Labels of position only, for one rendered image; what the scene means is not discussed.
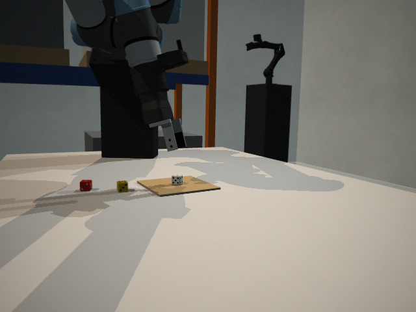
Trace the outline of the tan square mat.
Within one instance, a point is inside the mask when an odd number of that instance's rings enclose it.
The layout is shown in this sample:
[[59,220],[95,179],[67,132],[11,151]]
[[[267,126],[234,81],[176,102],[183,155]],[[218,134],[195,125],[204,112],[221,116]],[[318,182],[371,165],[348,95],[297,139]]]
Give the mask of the tan square mat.
[[172,185],[172,178],[148,179],[137,181],[140,185],[152,191],[156,195],[173,196],[178,194],[188,194],[194,192],[203,192],[209,190],[219,190],[220,187],[210,184],[201,179],[190,176],[183,176],[183,183]]

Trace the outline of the yellow die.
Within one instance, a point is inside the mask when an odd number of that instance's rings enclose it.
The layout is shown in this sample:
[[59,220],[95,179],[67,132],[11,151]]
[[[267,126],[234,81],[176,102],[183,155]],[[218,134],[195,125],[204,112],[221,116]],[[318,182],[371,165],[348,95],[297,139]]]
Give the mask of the yellow die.
[[117,191],[118,192],[128,192],[128,182],[127,181],[117,181]]

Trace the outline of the red die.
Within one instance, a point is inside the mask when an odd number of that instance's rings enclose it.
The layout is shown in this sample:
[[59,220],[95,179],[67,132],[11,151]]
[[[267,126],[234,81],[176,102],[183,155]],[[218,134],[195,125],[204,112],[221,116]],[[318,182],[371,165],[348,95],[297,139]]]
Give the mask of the red die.
[[80,191],[90,191],[92,189],[92,180],[80,181]]

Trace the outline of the white die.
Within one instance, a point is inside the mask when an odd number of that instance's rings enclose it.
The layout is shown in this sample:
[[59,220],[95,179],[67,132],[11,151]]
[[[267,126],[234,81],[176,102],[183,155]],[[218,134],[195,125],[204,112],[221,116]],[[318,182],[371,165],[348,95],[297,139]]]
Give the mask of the white die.
[[180,185],[183,183],[183,175],[174,174],[172,175],[172,185]]

